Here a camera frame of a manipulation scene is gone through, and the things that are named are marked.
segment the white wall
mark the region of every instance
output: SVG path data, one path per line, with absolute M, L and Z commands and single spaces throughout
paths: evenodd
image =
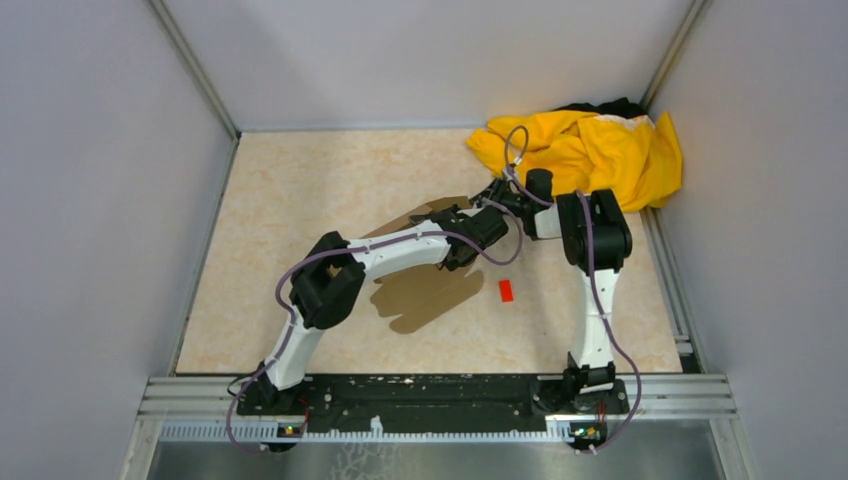
M 229 140 L 144 2 L 0 14 L 0 470 L 115 478 Z
M 763 478 L 844 478 L 848 2 L 715 2 L 654 110 L 685 155 L 663 217 Z
M 479 125 L 647 88 L 690 0 L 168 0 L 242 130 Z

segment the beige floor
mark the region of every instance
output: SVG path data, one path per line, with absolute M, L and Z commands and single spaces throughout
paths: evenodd
M 324 233 L 357 238 L 426 201 L 472 195 L 491 177 L 465 147 L 469 130 L 245 134 L 227 186 L 177 371 L 246 372 L 286 321 L 273 298 L 278 277 Z M 647 239 L 628 214 L 633 254 L 614 302 L 620 344 L 647 372 L 679 372 Z M 508 257 L 513 231 L 489 252 Z M 578 315 L 579 280 L 559 240 L 526 244 L 518 261 L 479 259 L 479 293 L 414 333 L 397 333 L 363 287 L 351 316 L 329 330 L 313 373 L 557 372 Z M 502 303 L 508 278 L 515 302 Z M 620 371 L 630 371 L 620 359 Z

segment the yellow cloth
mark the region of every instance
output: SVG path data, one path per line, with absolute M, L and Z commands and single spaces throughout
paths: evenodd
M 517 125 L 530 132 L 527 153 L 515 168 L 518 178 L 524 182 L 533 168 L 550 170 L 554 195 L 611 188 L 621 209 L 634 212 L 663 206 L 682 185 L 683 155 L 667 113 L 656 128 L 647 116 L 624 119 L 571 110 L 493 118 L 488 131 L 476 130 L 467 143 L 495 175 L 504 168 L 506 136 Z M 516 132 L 511 143 L 520 149 L 524 132 Z

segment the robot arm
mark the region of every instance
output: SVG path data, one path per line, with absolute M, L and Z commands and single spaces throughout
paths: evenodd
M 472 199 L 478 206 L 492 199 L 521 218 L 524 232 L 533 240 L 561 238 L 566 258 L 579 268 L 583 282 L 584 320 L 568 355 L 564 392 L 549 402 L 557 410 L 562 402 L 596 391 L 609 391 L 615 381 L 612 348 L 588 276 L 586 218 L 575 194 L 550 196 L 550 172 L 528 174 L 528 189 L 547 197 L 551 206 L 540 206 L 526 195 L 510 191 L 504 179 L 496 179 Z M 610 190 L 596 191 L 590 198 L 593 224 L 595 279 L 607 320 L 611 323 L 612 299 L 618 273 L 629 256 L 632 241 L 621 210 Z M 303 381 L 305 369 L 324 330 L 348 317 L 363 283 L 417 265 L 441 264 L 448 270 L 469 265 L 477 251 L 465 242 L 446 237 L 458 234 L 485 249 L 507 231 L 503 212 L 488 205 L 471 210 L 454 206 L 414 220 L 407 230 L 369 239 L 344 240 L 331 232 L 319 240 L 309 256 L 329 250 L 350 253 L 305 265 L 291 278 L 289 295 L 294 315 L 263 362 L 268 368 L 257 379 L 260 397 L 275 404 L 279 394 Z
M 292 276 L 294 316 L 265 359 L 270 366 L 259 379 L 263 396 L 271 400 L 275 391 L 303 380 L 324 331 L 348 317 L 363 283 L 418 265 L 441 264 L 450 271 L 469 265 L 476 250 L 447 235 L 461 235 L 485 249 L 508 231 L 502 212 L 492 206 L 454 206 L 416 221 L 412 228 L 374 238 L 344 240 L 331 232 L 319 240 L 309 256 L 340 248 L 351 253 L 316 261 Z

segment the red block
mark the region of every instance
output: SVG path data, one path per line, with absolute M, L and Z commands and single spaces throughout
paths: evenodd
M 509 303 L 514 300 L 512 295 L 512 284 L 507 279 L 503 279 L 498 282 L 498 285 L 501 287 L 501 301 L 503 303 Z

